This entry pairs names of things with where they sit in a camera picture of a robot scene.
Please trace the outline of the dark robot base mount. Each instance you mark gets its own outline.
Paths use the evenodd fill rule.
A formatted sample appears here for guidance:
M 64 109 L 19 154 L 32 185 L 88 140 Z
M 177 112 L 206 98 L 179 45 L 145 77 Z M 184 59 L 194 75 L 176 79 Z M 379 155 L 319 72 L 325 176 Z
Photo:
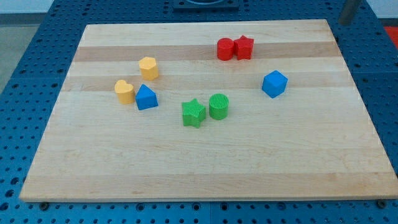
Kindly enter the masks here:
M 175 11 L 238 9 L 239 0 L 172 0 L 172 5 Z

